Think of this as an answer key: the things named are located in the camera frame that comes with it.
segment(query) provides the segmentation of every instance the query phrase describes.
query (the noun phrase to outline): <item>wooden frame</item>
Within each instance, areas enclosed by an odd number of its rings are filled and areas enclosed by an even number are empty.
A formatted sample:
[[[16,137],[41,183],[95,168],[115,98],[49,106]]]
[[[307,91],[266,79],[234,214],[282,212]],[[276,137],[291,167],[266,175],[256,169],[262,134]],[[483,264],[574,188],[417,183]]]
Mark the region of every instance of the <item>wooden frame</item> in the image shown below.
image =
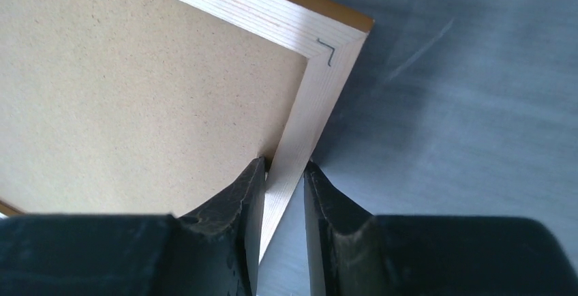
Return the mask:
[[[373,20],[328,0],[179,0],[308,59],[267,177],[261,260]]]

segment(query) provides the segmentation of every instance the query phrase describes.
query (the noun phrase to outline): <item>gray surface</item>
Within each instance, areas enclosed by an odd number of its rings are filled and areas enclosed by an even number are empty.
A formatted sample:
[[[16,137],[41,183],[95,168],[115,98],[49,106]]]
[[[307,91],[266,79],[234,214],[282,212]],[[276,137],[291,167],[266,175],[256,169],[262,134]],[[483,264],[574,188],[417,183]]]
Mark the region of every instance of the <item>gray surface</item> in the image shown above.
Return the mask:
[[[314,154],[377,213],[526,216],[578,267],[578,0],[335,0],[376,19]],[[261,296],[309,295],[300,186]]]

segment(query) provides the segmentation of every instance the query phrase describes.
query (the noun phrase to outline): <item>brown cardboard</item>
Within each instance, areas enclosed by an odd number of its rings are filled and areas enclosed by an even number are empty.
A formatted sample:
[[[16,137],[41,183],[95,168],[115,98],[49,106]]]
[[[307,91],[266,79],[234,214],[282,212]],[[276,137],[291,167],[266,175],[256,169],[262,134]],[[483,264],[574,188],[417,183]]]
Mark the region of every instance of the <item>brown cardboard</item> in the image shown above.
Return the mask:
[[[1,0],[0,198],[181,215],[271,157],[305,59],[176,0]]]

